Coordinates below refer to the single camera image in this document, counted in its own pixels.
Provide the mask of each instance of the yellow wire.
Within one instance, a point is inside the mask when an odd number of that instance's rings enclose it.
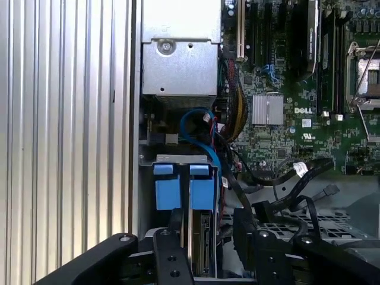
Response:
[[[243,97],[240,88],[237,88],[237,118],[236,118],[236,124],[235,129],[233,131],[232,137],[230,140],[234,140],[239,136],[239,126],[242,123],[243,119]]]

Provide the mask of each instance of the motherboard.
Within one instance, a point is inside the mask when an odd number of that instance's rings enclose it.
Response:
[[[231,11],[236,12],[238,1],[228,2],[226,15],[233,16]],[[380,3],[319,3],[316,67],[310,76],[301,79],[295,78],[291,70],[295,56],[289,38],[297,37],[292,6],[276,1],[245,1],[245,5],[245,54],[236,62],[249,115],[234,144],[248,165],[272,173],[289,157],[303,161],[328,157],[335,162],[335,174],[380,174],[380,165],[376,165],[380,161],[380,141],[376,139],[380,136],[380,113],[376,108],[351,110],[347,104],[352,99],[347,90],[351,88],[355,93],[363,75],[359,71],[371,53],[346,70],[353,42],[373,49],[380,39]],[[235,21],[225,22],[224,44],[229,50],[239,50],[234,46],[238,33]],[[378,53],[369,66],[365,84],[368,90],[372,86],[379,97]],[[265,117],[260,106],[271,109],[271,115]]]

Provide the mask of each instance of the ribbed metal panel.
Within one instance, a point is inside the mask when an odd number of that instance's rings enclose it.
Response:
[[[284,96],[255,94],[252,96],[252,124],[282,125]]]
[[[128,231],[131,2],[0,0],[0,284]]]

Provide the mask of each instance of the capacitor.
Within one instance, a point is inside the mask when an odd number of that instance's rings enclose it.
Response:
[[[367,18],[372,18],[375,15],[375,10],[374,9],[368,9],[366,16]]]
[[[365,15],[366,15],[366,10],[365,10],[365,9],[361,9],[361,10],[357,13],[357,17],[358,17],[358,18],[363,18]]]
[[[289,132],[291,134],[295,134],[296,133],[296,128],[294,126],[289,127]]]

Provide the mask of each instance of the chip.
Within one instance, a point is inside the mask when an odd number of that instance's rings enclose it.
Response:
[[[286,150],[277,150],[277,158],[284,159],[286,157]]]
[[[252,85],[252,76],[244,76],[243,82],[246,85]]]

